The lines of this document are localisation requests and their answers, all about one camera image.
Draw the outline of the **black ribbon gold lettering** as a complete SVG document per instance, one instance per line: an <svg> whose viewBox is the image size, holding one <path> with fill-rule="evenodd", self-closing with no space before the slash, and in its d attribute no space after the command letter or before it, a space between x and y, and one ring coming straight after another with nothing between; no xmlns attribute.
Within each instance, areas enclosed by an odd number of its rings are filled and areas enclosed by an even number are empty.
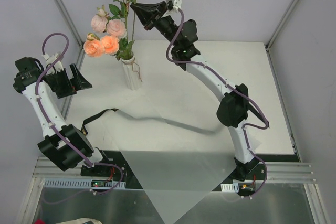
<svg viewBox="0 0 336 224"><path fill-rule="evenodd" d="M127 120L131 120L131 121L149 121L149 120L154 120L154 121L158 121L160 123L166 123L168 125L172 125L174 127L179 127L188 131L192 131L192 132L196 132L196 133L200 133L200 134L204 134L204 135L214 135L219 133L224 126L222 125L217 125L214 129L209 130L209 129L203 129L200 127L195 127L189 124L185 124L185 123L181 123L178 121L174 121L174 120L169 120L169 119L165 119L165 118L160 118L160 117L152 117L152 116L145 116L145 117L139 117L139 118L135 118L130 114L125 113L124 111L121 111L117 108L110 108L110 109L105 109L102 110L101 112L92 115L91 117L88 117L86 119L84 119L82 126L81 126L81 131L84 135L88 135L88 130L86 129L86 125L97 120L98 118L102 117L104 114L113 111L115 114L120 115L121 117L127 119Z"/></svg>

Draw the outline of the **white wrapping paper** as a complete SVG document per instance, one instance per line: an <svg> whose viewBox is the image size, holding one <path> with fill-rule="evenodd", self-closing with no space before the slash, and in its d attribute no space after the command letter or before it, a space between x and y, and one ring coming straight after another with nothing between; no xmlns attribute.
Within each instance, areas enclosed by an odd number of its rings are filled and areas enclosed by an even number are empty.
<svg viewBox="0 0 336 224"><path fill-rule="evenodd" d="M227 127L209 114L163 116L140 98L101 119L164 223L175 223L235 169Z"/></svg>

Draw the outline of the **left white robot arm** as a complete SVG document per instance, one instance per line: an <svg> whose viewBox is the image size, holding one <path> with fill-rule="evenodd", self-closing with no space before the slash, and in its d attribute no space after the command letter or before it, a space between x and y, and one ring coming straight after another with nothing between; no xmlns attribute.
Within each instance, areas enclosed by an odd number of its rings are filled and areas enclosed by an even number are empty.
<svg viewBox="0 0 336 224"><path fill-rule="evenodd" d="M63 171L84 163L99 176L108 175L110 162L104 159L101 150L90 144L81 130L66 122L52 98L53 94L59 99L72 96L92 85L74 64L70 65L73 77L68 78L59 53L45 54L43 58L46 66L32 57L17 60L18 74L13 84L30 102L40 121L44 139L38 143L38 148Z"/></svg>

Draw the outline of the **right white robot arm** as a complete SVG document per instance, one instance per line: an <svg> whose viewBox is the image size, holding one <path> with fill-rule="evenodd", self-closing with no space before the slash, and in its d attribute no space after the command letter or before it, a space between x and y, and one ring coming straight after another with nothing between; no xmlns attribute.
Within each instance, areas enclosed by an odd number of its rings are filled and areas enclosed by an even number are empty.
<svg viewBox="0 0 336 224"><path fill-rule="evenodd" d="M258 105L248 96L248 88L244 84L233 85L222 78L201 56L194 46L198 40L196 21L182 20L176 25L168 11L172 3L162 1L157 4L132 3L131 8L144 26L144 29L156 28L169 42L166 58L192 74L203 82L220 104L216 112L217 118L228 127L235 149L236 169L231 178L243 181L255 173L255 166L260 162L249 141L246 127L248 112L269 126Z"/></svg>

